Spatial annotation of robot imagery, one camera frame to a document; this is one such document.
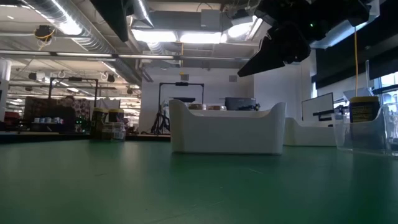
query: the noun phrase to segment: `desk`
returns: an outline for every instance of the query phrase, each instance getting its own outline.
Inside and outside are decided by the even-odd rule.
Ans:
[[[172,154],[169,142],[0,145],[0,223],[398,223],[398,161],[332,147]]]

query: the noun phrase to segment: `ceiling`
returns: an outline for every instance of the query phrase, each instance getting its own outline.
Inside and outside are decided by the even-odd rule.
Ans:
[[[118,53],[136,53],[132,52],[131,47],[121,42],[113,30],[105,23],[103,18],[95,10],[90,0],[70,0],[77,8],[90,20],[90,22],[98,29],[100,34]],[[202,9],[220,9],[221,11],[230,10],[239,5],[244,5],[247,1],[225,1],[225,0],[207,0],[207,4],[200,3],[200,0],[149,0],[148,6],[150,11],[180,11],[180,12],[197,12]],[[39,50],[41,42],[33,36],[33,30],[39,25],[49,25],[45,18],[33,9],[26,7],[1,7],[0,6],[0,49],[3,50]],[[262,23],[259,30],[249,42],[237,42],[230,44],[184,44],[183,52],[181,45],[175,43],[165,44],[165,48],[176,54],[196,56],[220,56],[220,57],[251,57],[258,49],[260,39],[265,35],[269,26]],[[148,50],[145,42],[138,42],[140,50]],[[41,50],[53,52],[79,52],[86,50],[80,47],[72,38],[66,37],[61,31],[56,30],[54,37],[49,45],[42,47]],[[114,83],[107,83],[104,72],[113,73],[101,61],[90,60],[64,60],[62,58],[24,58],[1,56],[12,61],[12,72],[10,84],[13,85],[9,90],[9,94],[31,94],[31,95],[47,95],[48,88],[34,88],[33,91],[26,91],[24,85],[48,85],[48,83],[29,80],[30,72],[44,72],[47,76],[57,77],[61,71],[64,71],[66,77],[77,76],[86,78],[97,78],[101,83],[100,87],[114,87],[114,90],[101,90],[101,96],[125,96],[140,98],[141,91],[135,89],[132,95],[127,94],[129,84],[122,78],[115,75]],[[125,62],[131,66],[132,59],[125,59]],[[156,63],[144,64],[147,67],[159,67]],[[240,63],[220,62],[213,60],[186,60],[183,62],[185,68],[239,68]],[[68,83],[74,86],[91,86],[89,83]],[[84,89],[86,92],[80,92],[80,96],[91,96],[94,89]],[[70,95],[66,88],[54,89],[53,95]]]

